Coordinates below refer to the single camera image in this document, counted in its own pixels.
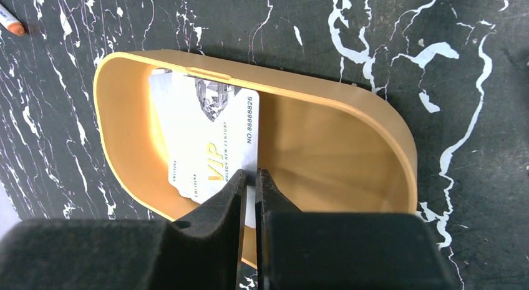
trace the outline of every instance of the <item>stack of cards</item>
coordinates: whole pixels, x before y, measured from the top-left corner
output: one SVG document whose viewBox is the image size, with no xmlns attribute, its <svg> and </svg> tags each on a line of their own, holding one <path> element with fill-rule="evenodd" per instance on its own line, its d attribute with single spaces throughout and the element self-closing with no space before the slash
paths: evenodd
<svg viewBox="0 0 529 290">
<path fill-rule="evenodd" d="M 238 169 L 257 172 L 259 95 L 175 72 L 149 78 L 167 150 L 168 180 L 181 196 L 203 203 Z M 255 187 L 248 187 L 246 225 L 255 228 Z"/>
</svg>

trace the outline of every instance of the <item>orange tip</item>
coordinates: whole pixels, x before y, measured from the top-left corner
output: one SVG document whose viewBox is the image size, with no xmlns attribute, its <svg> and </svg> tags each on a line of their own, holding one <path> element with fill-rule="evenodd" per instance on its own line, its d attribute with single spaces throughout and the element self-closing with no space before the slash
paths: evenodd
<svg viewBox="0 0 529 290">
<path fill-rule="evenodd" d="M 23 36 L 26 34 L 26 30 L 24 29 L 24 26 L 20 23 L 13 23 L 7 27 L 7 29 L 17 36 Z"/>
</svg>

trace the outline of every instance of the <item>marble tabletop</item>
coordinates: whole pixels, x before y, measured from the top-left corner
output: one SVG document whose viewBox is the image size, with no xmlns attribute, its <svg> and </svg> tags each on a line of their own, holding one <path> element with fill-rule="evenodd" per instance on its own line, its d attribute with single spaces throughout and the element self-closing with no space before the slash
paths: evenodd
<svg viewBox="0 0 529 290">
<path fill-rule="evenodd" d="M 386 99 L 415 138 L 417 216 L 457 289 L 528 287 L 529 0 L 0 2 L 29 31 L 0 30 L 0 231 L 160 218 L 105 160 L 92 79 L 111 52 L 178 49 Z M 253 269 L 240 288 L 256 289 Z"/>
</svg>

